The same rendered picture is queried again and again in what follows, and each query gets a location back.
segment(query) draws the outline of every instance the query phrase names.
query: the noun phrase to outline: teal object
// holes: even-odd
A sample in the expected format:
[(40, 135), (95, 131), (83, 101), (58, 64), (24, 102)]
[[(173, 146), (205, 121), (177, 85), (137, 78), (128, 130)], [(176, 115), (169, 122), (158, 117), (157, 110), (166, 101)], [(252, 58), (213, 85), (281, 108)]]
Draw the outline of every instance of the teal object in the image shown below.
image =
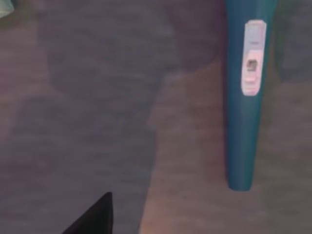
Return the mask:
[(236, 191), (247, 191), (252, 185), (276, 4), (277, 0), (226, 0), (227, 177), (229, 187)]
[(0, 18), (11, 14), (14, 11), (14, 6), (11, 0), (0, 0)]

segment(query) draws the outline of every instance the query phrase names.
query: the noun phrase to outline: dark object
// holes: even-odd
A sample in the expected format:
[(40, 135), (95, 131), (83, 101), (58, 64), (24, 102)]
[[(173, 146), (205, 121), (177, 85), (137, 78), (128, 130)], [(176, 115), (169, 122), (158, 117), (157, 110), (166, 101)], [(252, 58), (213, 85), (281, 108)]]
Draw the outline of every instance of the dark object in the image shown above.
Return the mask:
[(63, 234), (112, 234), (113, 233), (113, 195), (106, 193)]

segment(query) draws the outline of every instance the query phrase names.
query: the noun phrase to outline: dark triangular shape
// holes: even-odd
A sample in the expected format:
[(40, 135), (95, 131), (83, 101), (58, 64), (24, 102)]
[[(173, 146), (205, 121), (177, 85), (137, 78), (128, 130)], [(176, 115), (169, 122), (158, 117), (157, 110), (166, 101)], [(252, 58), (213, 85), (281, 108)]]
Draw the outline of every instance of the dark triangular shape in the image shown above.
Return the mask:
[(112, 234), (113, 195), (106, 193), (63, 234)]

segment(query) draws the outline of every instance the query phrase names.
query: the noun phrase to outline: black pointed object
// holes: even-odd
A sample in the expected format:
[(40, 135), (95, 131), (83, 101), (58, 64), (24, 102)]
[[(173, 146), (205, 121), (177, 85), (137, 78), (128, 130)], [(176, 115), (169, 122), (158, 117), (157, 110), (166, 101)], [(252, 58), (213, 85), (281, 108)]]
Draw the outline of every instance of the black pointed object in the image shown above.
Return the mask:
[(113, 233), (113, 194), (106, 193), (63, 234), (112, 234)]

